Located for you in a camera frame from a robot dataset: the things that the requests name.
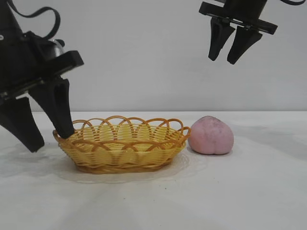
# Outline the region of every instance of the white wall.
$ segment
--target white wall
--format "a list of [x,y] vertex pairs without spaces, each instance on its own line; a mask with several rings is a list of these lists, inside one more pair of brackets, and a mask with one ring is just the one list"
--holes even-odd
[[[233,66],[226,58],[234,36],[218,61],[207,58],[210,18],[198,13],[201,0],[14,2],[24,13],[60,11],[57,38],[85,61],[67,74],[74,111],[307,109],[307,4],[269,0],[261,19],[279,25],[276,34]],[[51,13],[17,18],[39,35],[53,23]]]

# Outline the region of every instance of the pink peach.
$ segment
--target pink peach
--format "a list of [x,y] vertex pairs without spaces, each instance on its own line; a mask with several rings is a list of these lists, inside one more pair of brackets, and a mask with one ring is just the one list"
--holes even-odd
[[222,155],[231,151],[234,134],[224,122],[212,116],[205,116],[192,125],[188,142],[198,153]]

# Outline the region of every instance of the black robotic gripper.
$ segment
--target black robotic gripper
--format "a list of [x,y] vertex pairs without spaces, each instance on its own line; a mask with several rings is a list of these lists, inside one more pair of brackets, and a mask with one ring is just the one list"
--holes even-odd
[[228,62],[235,64],[239,58],[262,38],[259,32],[273,35],[277,26],[259,19],[267,0],[216,0],[223,7],[203,2],[199,12],[211,19],[211,47],[209,58],[215,61],[224,44],[235,31],[230,23],[237,24],[236,36],[228,54]]
[[44,146],[44,140],[33,119],[29,99],[20,96],[28,93],[33,97],[59,135],[68,138],[74,133],[69,81],[61,75],[83,65],[83,60],[78,51],[60,52],[64,46],[61,40],[51,41],[31,31],[23,33],[9,2],[12,1],[0,0],[0,125],[35,152]]

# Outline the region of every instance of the basket rim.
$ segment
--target basket rim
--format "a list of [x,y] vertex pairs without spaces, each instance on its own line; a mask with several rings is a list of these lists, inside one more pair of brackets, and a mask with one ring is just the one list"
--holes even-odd
[[[120,118],[123,121],[121,121],[119,124],[112,124],[110,122],[110,120],[115,119],[115,118]],[[100,120],[101,124],[94,126],[91,123],[91,121],[93,121],[93,120]],[[138,121],[141,121],[142,123],[135,124],[135,123],[131,122],[132,120],[138,120]],[[161,121],[161,124],[158,125],[158,126],[157,125],[153,126],[153,125],[149,124],[150,122],[155,122],[155,121]],[[179,123],[181,128],[178,129],[178,130],[172,128],[170,126],[170,122]],[[162,146],[163,144],[166,144],[166,143],[170,143],[170,144],[172,143],[173,146],[175,147],[175,146],[181,145],[183,142],[185,142],[190,137],[190,134],[191,134],[190,127],[183,126],[182,121],[180,121],[179,119],[176,119],[176,118],[171,118],[171,119],[153,118],[153,119],[149,119],[149,120],[143,120],[143,119],[138,118],[138,117],[126,118],[126,117],[123,117],[123,116],[110,116],[107,119],[91,118],[89,120],[75,120],[75,121],[73,121],[73,124],[78,124],[78,123],[83,123],[82,127],[79,128],[79,129],[75,129],[74,134],[71,135],[67,139],[63,139],[62,137],[60,137],[58,132],[56,130],[54,130],[53,136],[56,139],[56,141],[58,143],[61,143],[61,144],[67,144],[67,145],[74,147],[74,148],[78,148],[78,147],[76,147],[76,144],[84,143],[84,144],[94,145],[95,149],[98,148],[98,147],[103,147],[105,150],[111,150],[111,149],[109,149],[108,147],[105,146],[105,144],[109,144],[109,143],[122,144],[122,145],[125,145],[126,147],[128,146],[127,148],[131,148],[131,149],[134,149],[133,145],[136,145],[136,144],[152,144],[153,148],[154,148],[155,146],[157,147],[157,146]],[[77,135],[77,134],[82,135],[83,131],[91,130],[93,128],[99,129],[99,127],[102,127],[105,124],[107,124],[112,129],[112,132],[116,132],[116,128],[119,128],[121,125],[132,126],[132,129],[133,129],[132,132],[135,131],[134,130],[135,126],[140,126],[140,125],[147,125],[150,128],[152,128],[152,127],[155,127],[155,128],[163,127],[163,128],[169,129],[170,131],[180,132],[180,139],[170,139],[170,140],[165,140],[165,141],[157,141],[157,140],[154,140],[154,139],[153,140],[131,140],[131,141],[128,141],[128,140],[116,140],[116,138],[115,138],[114,140],[104,140],[104,141],[103,140],[102,141],[93,141],[93,140],[84,140],[84,139],[83,140],[71,141],[72,136]]]

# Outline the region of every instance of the black cable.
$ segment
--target black cable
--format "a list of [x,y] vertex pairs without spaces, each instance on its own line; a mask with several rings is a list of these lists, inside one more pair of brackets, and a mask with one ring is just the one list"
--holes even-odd
[[290,0],[280,0],[288,5],[292,5],[292,6],[299,6],[302,5],[306,2],[306,0],[302,0],[302,1],[290,1]]
[[43,37],[44,39],[51,39],[52,37],[54,37],[56,35],[56,33],[58,32],[59,30],[59,26],[61,24],[61,17],[60,17],[60,14],[58,11],[56,11],[55,9],[51,8],[51,7],[43,7],[37,11],[35,11],[34,13],[30,14],[30,15],[24,15],[24,14],[21,14],[16,6],[14,5],[13,1],[12,0],[7,0],[7,3],[9,4],[9,6],[17,13],[19,14],[20,16],[24,17],[24,18],[35,18],[43,13],[45,13],[46,11],[53,11],[54,12],[54,15],[55,15],[55,22],[54,22],[54,26],[52,28],[52,30],[49,32],[49,34],[47,34],[45,37]]

